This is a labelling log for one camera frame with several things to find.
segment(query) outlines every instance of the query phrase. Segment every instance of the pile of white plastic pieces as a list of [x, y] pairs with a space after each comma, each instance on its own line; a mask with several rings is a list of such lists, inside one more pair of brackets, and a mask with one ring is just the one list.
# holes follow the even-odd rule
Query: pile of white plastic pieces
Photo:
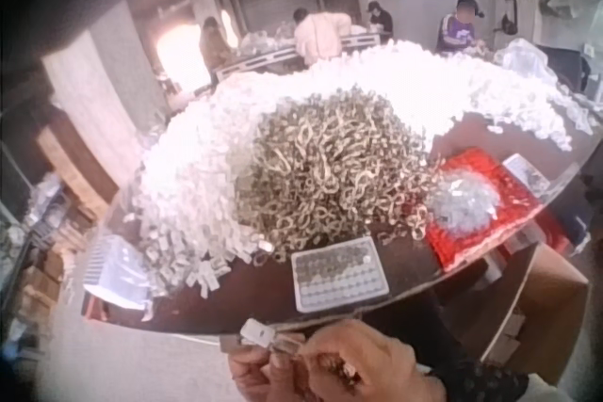
[[[571, 150], [563, 118], [552, 103], [576, 107], [556, 88], [469, 56], [434, 56], [406, 41], [319, 62], [306, 72], [234, 74], [211, 98], [192, 103], [175, 117], [144, 158], [134, 202], [147, 225], [143, 235], [149, 225], [161, 231], [162, 247], [155, 246], [153, 253], [159, 249], [164, 256], [154, 264], [168, 289], [186, 279], [199, 281], [203, 288], [203, 273], [188, 278], [199, 268], [207, 273], [207, 265], [200, 262], [237, 256], [249, 263], [263, 239], [236, 222], [234, 189], [237, 176], [251, 162], [262, 115], [285, 100], [302, 102], [316, 93], [326, 97], [354, 86], [389, 100], [404, 123], [424, 134], [427, 150], [434, 136], [445, 134], [465, 112], [490, 119], [493, 132], [498, 132], [497, 124], [513, 123]], [[172, 234], [185, 242], [178, 247], [182, 252], [174, 253], [166, 242]], [[161, 273], [176, 261], [177, 273]]]

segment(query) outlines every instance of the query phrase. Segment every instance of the purple shirt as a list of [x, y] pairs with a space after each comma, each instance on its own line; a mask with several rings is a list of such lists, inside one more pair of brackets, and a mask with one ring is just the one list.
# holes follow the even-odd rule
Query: purple shirt
[[438, 33], [436, 52], [457, 52], [475, 41], [473, 24], [463, 24], [454, 14], [448, 14], [442, 20]]

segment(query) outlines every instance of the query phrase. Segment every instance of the garage door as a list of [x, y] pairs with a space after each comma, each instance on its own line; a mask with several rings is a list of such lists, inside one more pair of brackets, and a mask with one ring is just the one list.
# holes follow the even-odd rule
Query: garage door
[[282, 21], [292, 21], [293, 11], [304, 7], [318, 11], [318, 0], [239, 0], [250, 32], [273, 35]]

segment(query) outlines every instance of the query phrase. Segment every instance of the white shirt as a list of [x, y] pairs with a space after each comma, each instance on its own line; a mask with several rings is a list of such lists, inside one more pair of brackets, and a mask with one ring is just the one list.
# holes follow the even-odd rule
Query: white shirt
[[301, 21], [295, 29], [298, 54], [305, 64], [314, 65], [341, 55], [341, 37], [351, 33], [351, 17], [346, 13], [315, 13]]

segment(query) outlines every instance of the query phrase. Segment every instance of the hand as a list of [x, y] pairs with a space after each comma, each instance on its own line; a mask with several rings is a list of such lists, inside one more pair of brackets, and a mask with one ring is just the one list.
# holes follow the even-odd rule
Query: hand
[[228, 356], [236, 387], [249, 402], [302, 402], [295, 394], [294, 366], [284, 354], [246, 346]]
[[[336, 354], [352, 365], [360, 382], [347, 389], [318, 365], [322, 354]], [[416, 369], [415, 352], [360, 321], [343, 321], [318, 331], [301, 348], [310, 374], [310, 389], [326, 402], [444, 401], [444, 386]]]

